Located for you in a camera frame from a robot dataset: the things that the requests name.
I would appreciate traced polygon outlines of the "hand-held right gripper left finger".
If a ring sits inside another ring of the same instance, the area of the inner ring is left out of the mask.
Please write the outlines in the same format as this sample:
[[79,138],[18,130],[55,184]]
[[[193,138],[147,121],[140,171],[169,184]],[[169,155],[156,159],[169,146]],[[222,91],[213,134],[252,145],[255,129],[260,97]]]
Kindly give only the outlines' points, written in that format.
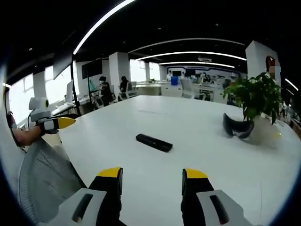
[[123,168],[104,169],[59,206],[47,226],[121,226]]

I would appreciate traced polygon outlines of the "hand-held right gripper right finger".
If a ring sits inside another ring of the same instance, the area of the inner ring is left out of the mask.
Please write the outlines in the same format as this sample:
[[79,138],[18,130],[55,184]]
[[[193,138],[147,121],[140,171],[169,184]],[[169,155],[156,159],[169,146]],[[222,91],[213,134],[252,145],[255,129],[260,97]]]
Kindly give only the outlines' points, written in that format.
[[205,173],[190,168],[182,171],[181,212],[185,226],[252,225],[238,203],[215,190]]

